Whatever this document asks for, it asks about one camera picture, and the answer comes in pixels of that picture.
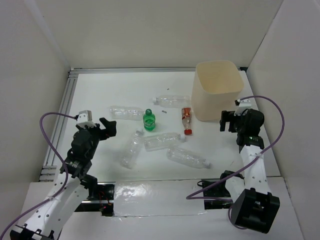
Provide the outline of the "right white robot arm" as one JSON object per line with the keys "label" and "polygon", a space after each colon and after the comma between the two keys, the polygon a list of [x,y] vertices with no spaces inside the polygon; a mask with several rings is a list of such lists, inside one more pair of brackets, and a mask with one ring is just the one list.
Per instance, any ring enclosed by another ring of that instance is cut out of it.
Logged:
{"label": "right white robot arm", "polygon": [[267,234],[280,208],[280,199],[272,194],[267,181],[262,154],[265,145],[259,135],[264,120],[264,114],[254,109],[222,111],[220,131],[225,131],[228,123],[228,131],[237,134],[236,144],[246,169],[243,177],[238,173],[220,181],[218,190],[223,196],[231,196],[229,217],[233,225]]}

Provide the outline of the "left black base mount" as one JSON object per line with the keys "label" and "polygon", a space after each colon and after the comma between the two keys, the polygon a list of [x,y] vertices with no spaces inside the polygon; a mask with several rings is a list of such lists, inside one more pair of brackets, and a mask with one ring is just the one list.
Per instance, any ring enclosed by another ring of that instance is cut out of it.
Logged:
{"label": "left black base mount", "polygon": [[75,212],[100,213],[103,217],[114,215],[115,183],[99,182],[93,196],[83,200]]}

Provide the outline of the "green plastic bottle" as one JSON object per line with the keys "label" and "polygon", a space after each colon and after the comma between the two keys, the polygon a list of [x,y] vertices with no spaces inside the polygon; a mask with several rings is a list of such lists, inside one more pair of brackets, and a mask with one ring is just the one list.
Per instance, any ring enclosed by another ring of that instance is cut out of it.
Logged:
{"label": "green plastic bottle", "polygon": [[151,109],[146,109],[143,115],[143,126],[148,132],[152,132],[156,128],[156,117]]}

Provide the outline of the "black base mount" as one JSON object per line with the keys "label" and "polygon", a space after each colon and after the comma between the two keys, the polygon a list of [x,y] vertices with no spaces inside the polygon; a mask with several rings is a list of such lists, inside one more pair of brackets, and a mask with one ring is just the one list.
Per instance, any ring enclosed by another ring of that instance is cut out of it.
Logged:
{"label": "black base mount", "polygon": [[[209,185],[215,183],[214,181],[200,180],[197,185],[201,188],[206,188]],[[204,197],[214,197],[214,198],[226,198],[230,199],[231,195],[225,187],[225,183],[221,183],[209,190],[203,192]],[[222,200],[204,200],[205,210],[219,210],[219,209],[229,209],[232,206],[232,202],[222,201]]]}
{"label": "black base mount", "polygon": [[114,215],[115,183],[99,182],[93,196],[83,200],[75,212],[100,213],[103,217]]}

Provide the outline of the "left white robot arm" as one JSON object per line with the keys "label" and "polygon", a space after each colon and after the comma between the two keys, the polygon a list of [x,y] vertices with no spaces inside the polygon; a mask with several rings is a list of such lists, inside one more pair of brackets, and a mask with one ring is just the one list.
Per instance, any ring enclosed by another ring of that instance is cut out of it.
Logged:
{"label": "left white robot arm", "polygon": [[86,111],[74,120],[77,131],[51,190],[43,202],[30,209],[33,214],[28,220],[12,228],[10,239],[57,240],[81,202],[97,197],[98,180],[88,171],[99,142],[116,136],[117,123],[104,117],[94,123]]}

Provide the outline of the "aluminium frame rail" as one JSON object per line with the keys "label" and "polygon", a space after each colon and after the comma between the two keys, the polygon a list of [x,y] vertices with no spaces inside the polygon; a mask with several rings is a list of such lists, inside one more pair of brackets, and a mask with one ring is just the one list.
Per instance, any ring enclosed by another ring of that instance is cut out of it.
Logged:
{"label": "aluminium frame rail", "polygon": [[[153,135],[183,132],[181,111],[154,105],[160,95],[190,95],[194,81],[193,68],[75,69],[70,72],[61,112],[52,133],[52,142],[62,157],[70,149],[76,123],[70,116],[90,110],[94,122],[111,120],[111,106],[151,109],[156,117]],[[226,170],[243,166],[236,134],[221,132],[217,122],[192,119],[193,134],[182,144],[207,159],[209,169],[194,169],[167,159],[165,150],[142,149],[132,169],[120,165],[119,158],[130,135],[142,129],[138,120],[118,120],[115,137],[99,143],[89,174],[100,182],[161,181],[218,178]]]}

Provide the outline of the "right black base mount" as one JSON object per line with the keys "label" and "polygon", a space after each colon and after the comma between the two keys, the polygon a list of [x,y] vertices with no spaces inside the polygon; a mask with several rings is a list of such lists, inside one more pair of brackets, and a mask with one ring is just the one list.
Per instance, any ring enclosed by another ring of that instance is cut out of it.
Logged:
{"label": "right black base mount", "polygon": [[[214,181],[200,180],[197,185],[201,188],[206,188],[209,185],[215,183]],[[225,183],[221,183],[209,190],[203,192],[204,197],[214,197],[214,198],[226,198],[230,199],[231,195],[225,187]],[[232,202],[222,201],[222,200],[204,200],[205,210],[219,210],[219,209],[229,209],[232,206]]]}

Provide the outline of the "beige plastic bin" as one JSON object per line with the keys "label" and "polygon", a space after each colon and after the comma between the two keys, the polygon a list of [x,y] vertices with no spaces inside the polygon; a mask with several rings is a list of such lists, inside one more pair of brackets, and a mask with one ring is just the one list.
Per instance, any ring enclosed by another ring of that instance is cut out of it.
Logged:
{"label": "beige plastic bin", "polygon": [[244,89],[236,65],[229,60],[198,63],[195,68],[191,108],[202,122],[218,121],[221,112],[233,109],[234,100]]}

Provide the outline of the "clear bottle upright-lying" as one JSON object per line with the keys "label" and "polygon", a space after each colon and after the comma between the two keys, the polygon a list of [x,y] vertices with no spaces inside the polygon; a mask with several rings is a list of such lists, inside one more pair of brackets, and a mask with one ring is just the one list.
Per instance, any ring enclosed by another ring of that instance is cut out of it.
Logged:
{"label": "clear bottle upright-lying", "polygon": [[120,165],[127,169],[133,169],[137,163],[138,155],[144,141],[144,130],[135,130],[128,138],[120,155]]}

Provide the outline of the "clear bottle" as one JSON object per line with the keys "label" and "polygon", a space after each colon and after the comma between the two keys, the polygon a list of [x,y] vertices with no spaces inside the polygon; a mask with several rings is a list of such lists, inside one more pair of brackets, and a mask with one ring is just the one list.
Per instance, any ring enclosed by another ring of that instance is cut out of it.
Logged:
{"label": "clear bottle", "polygon": [[144,138],[144,148],[147,152],[178,146],[186,141],[186,135],[176,132],[162,133]]}
{"label": "clear bottle", "polygon": [[139,107],[112,105],[109,109],[111,117],[116,120],[140,121],[144,111]]}
{"label": "clear bottle", "polygon": [[163,108],[189,108],[191,99],[187,95],[160,95],[152,98],[152,102]]}
{"label": "clear bottle", "polygon": [[175,163],[194,169],[210,169],[211,163],[198,154],[179,147],[170,147],[166,153],[167,158]]}

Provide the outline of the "red cap labelled bottle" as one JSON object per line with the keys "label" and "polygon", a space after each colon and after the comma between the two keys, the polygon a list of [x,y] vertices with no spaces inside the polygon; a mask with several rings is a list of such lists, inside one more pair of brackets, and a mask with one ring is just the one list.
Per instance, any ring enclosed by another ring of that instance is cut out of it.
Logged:
{"label": "red cap labelled bottle", "polygon": [[184,134],[187,136],[192,135],[192,112],[190,107],[184,107],[181,109],[181,121],[184,127]]}

